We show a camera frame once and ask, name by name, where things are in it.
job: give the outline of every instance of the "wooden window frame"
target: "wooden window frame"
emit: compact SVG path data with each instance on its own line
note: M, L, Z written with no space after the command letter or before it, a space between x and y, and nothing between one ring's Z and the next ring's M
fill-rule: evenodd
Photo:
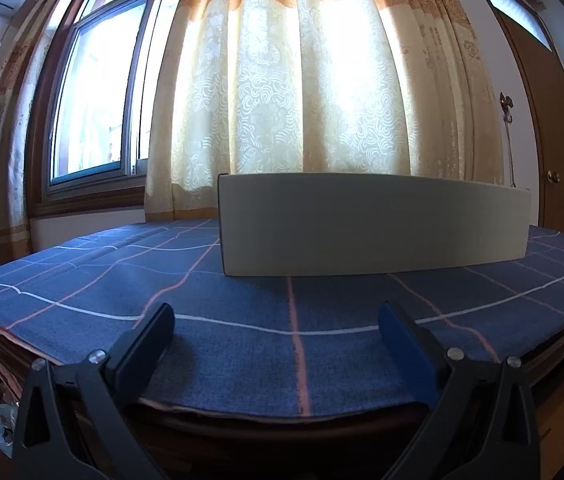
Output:
M72 0L50 42L35 89L31 121L26 137L24 179L29 218L66 215L88 211L142 206L145 176L129 175L119 180L104 180L96 189L75 187L50 197L47 189L47 145L50 141L49 117L56 104L54 90L63 73L66 44L72 40L75 21L86 0Z

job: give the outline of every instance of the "beige curtain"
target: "beige curtain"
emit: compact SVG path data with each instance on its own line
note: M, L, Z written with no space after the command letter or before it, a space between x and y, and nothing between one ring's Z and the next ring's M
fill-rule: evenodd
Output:
M0 265L31 253L24 147L42 64L71 0L39 0L0 69Z
M181 0L159 73L147 219L217 206L219 173L503 181L494 94L458 0Z

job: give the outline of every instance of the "door knob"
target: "door knob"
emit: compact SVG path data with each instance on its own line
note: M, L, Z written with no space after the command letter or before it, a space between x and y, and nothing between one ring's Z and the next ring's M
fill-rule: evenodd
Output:
M560 174L557 171L553 172L549 170L546 172L546 178L552 184L557 184L560 181Z

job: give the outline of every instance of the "wooden door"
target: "wooden door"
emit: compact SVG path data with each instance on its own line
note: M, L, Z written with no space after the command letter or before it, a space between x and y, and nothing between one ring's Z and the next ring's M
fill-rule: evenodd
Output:
M494 11L518 62L536 130L538 224L564 232L564 69L555 51Z

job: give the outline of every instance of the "black clamp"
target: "black clamp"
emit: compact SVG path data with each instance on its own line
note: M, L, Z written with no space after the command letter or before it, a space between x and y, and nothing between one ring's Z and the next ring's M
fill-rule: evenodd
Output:
M71 400L81 399L122 480L167 476L132 436L120 409L137 400L173 338L175 316L163 303L110 351L95 350L76 365L31 365L13 440L14 480L105 480L88 452Z
M446 352L401 307L380 307L391 357L431 413L384 480L537 480L536 409L517 357L502 364Z

